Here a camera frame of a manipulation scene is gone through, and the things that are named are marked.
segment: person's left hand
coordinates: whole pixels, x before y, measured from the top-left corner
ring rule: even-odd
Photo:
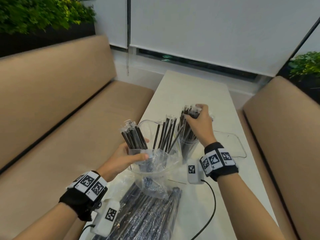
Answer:
[[[97,172],[107,182],[110,182],[134,162],[145,161],[148,158],[148,154],[145,153],[128,155],[128,145],[127,143],[122,143],[112,156],[97,170]]]

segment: wrist strap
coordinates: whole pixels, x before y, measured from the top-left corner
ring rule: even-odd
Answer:
[[[99,207],[107,190],[107,182],[96,171],[90,171],[73,181],[59,202],[72,208],[80,220],[90,222],[91,212]]]
[[[239,169],[228,151],[219,143],[212,143],[204,149],[200,164],[207,177],[217,181],[219,176],[238,173]]]

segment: person's right hand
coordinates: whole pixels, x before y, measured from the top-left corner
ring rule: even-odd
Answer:
[[[202,108],[198,118],[193,119],[190,115],[186,115],[186,120],[200,143],[206,147],[217,141],[212,129],[212,118],[209,115],[208,105],[197,104],[196,106]]]

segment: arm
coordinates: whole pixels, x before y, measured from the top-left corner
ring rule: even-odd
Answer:
[[[97,170],[97,172],[107,181],[112,181],[119,173],[137,161],[148,159],[147,154],[137,154],[128,156],[128,146],[121,144],[114,154]],[[63,239],[71,226],[77,219],[77,214],[64,203],[58,203],[44,216],[39,218],[31,226],[21,232],[14,240],[43,239],[57,240]]]
[[[200,143],[206,147],[217,140],[214,137],[208,106],[198,106],[202,108],[199,117],[193,119],[187,116],[186,119]],[[218,185],[238,240],[285,240],[270,214],[238,173],[218,177]]]

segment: seat cushion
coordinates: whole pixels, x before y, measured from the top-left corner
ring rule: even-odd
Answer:
[[[0,59],[0,169],[115,76],[103,35]]]
[[[246,122],[243,112],[242,110],[238,110],[237,112],[238,112],[238,117],[240,119],[244,134],[250,146],[250,150],[252,152],[254,161],[256,163],[260,177],[262,179],[264,188],[266,189],[266,193],[268,195],[272,210],[277,219],[279,228],[281,229],[286,240],[298,240],[296,234],[294,233],[293,227],[290,223],[289,217],[282,205],[282,202],[277,193],[277,190],[265,166],[265,162],[263,161],[261,154],[259,152],[259,149],[254,141],[254,137],[250,132],[250,128]]]
[[[319,240],[320,105],[283,77],[243,107],[302,240]]]
[[[153,91],[114,81],[0,176],[0,239],[12,239],[58,203],[65,187],[95,170],[139,122]]]

